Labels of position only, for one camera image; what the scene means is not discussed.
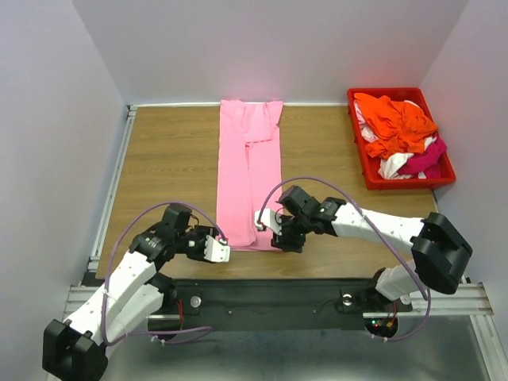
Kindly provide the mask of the silver round knob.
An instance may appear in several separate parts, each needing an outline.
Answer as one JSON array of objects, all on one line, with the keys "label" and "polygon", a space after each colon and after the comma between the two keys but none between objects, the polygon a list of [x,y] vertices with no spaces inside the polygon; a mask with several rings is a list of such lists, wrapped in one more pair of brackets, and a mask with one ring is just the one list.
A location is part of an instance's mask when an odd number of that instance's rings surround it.
[{"label": "silver round knob", "polygon": [[350,307],[354,303],[354,299],[350,294],[343,294],[341,300],[342,304],[346,307]]}]

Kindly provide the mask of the small circuit board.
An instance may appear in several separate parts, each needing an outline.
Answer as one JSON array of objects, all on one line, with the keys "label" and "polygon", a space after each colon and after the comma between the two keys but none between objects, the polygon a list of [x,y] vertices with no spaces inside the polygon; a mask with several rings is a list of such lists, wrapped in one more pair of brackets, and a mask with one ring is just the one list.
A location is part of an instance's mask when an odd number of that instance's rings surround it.
[{"label": "small circuit board", "polygon": [[397,322],[396,317],[385,317],[383,319],[371,319],[370,323],[374,329],[391,329]]}]

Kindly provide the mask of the light pink t shirt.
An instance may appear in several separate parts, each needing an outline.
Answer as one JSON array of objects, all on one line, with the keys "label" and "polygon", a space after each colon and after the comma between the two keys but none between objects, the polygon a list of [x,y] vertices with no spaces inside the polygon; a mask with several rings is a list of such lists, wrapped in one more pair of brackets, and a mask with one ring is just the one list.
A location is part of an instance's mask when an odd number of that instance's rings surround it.
[{"label": "light pink t shirt", "polygon": [[220,105],[217,165],[217,224],[231,248],[271,251],[272,234],[255,226],[255,212],[282,181],[280,101]]}]

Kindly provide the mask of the orange t shirt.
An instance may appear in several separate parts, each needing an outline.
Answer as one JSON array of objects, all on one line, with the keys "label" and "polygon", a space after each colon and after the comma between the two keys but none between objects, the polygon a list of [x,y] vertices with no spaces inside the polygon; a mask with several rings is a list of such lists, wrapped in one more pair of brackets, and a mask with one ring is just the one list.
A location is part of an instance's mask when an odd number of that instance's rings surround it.
[{"label": "orange t shirt", "polygon": [[366,124],[377,136],[377,140],[365,146],[371,158],[387,160],[395,153],[423,153],[425,139],[437,132],[437,125],[411,103],[365,93],[355,93],[354,99]]}]

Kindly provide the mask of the aluminium frame rail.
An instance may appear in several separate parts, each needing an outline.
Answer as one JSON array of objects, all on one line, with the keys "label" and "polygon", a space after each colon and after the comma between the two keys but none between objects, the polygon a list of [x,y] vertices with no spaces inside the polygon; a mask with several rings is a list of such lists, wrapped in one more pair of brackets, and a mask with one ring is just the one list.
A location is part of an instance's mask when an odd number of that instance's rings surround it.
[{"label": "aluminium frame rail", "polygon": [[[97,287],[71,287],[64,307],[63,318],[78,310],[95,293]],[[431,291],[431,316],[492,316],[487,292],[482,283],[461,283],[455,294]]]}]

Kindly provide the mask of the white round knob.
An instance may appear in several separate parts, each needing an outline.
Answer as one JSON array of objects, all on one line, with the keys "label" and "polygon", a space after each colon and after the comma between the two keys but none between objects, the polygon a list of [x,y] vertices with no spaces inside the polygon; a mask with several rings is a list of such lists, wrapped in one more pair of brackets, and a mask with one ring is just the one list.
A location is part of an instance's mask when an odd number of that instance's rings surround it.
[{"label": "white round knob", "polygon": [[200,297],[198,296],[193,296],[191,299],[190,299],[190,305],[193,307],[193,308],[198,308],[200,307],[202,303],[202,300]]}]

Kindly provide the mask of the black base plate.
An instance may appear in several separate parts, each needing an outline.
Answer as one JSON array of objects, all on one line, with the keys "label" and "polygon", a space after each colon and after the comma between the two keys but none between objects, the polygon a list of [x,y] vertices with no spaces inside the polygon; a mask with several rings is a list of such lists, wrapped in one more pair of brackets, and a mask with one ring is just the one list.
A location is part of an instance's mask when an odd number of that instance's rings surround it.
[{"label": "black base plate", "polygon": [[[343,294],[354,303],[342,304]],[[193,296],[201,298],[193,308]],[[151,331],[210,326],[216,331],[362,330],[364,317],[410,312],[412,306],[375,293],[369,279],[177,279],[162,307],[148,318]]]}]

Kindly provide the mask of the red plastic bin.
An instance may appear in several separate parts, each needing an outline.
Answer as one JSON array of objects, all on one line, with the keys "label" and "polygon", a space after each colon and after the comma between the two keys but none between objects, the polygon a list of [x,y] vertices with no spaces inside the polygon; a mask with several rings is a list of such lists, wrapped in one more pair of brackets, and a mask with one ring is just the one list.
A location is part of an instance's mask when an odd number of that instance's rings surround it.
[{"label": "red plastic bin", "polygon": [[[447,151],[441,157],[439,164],[441,165],[441,177],[439,179],[383,179],[378,173],[381,159],[379,157],[371,158],[365,151],[368,144],[361,134],[359,122],[356,118],[353,102],[355,93],[365,93],[376,98],[386,95],[393,101],[404,101],[420,107],[425,115],[433,121],[429,107],[427,106],[425,97],[421,90],[417,87],[388,87],[388,88],[351,88],[347,92],[348,96],[348,113],[352,123],[354,134],[354,142],[360,158],[362,175],[364,177],[366,188],[369,190],[406,190],[406,189],[437,189],[445,185],[449,185],[456,181],[456,173],[448,158]],[[425,150],[439,136],[437,132],[425,139]]]}]

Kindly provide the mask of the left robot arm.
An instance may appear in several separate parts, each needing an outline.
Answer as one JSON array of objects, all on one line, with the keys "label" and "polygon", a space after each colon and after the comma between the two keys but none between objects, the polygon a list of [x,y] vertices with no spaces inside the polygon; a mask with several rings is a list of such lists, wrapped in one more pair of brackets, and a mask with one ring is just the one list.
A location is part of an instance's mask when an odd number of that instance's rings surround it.
[{"label": "left robot arm", "polygon": [[99,380],[114,349],[156,310],[171,311],[176,296],[160,269],[177,254],[207,263],[229,260],[230,247],[215,221],[190,229],[194,207],[164,202],[161,221],[138,234],[104,283],[65,321],[43,333],[42,368],[60,380]]}]

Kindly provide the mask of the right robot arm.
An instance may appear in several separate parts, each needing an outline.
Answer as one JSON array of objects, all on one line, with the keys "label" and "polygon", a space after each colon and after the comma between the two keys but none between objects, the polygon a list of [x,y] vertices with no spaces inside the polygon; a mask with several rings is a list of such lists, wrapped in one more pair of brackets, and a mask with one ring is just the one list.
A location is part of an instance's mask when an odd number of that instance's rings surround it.
[{"label": "right robot arm", "polygon": [[264,208],[256,213],[257,229],[269,229],[271,246],[284,252],[301,252],[310,233],[352,237],[385,244],[395,257],[407,252],[410,261],[383,267],[371,278],[366,303],[382,310],[416,291],[455,294],[473,250],[443,214],[398,217],[358,207],[352,201],[328,197],[322,201],[292,186],[279,197],[286,211]]}]

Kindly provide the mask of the magenta t shirt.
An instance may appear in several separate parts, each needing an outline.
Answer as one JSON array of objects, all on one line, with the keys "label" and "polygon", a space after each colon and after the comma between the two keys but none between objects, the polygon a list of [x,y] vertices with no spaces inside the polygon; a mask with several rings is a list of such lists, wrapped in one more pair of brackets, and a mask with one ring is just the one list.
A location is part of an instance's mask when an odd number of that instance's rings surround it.
[{"label": "magenta t shirt", "polygon": [[439,179],[441,177],[439,161],[446,151],[446,143],[437,137],[423,153],[410,157],[398,170],[398,174],[418,179]]}]

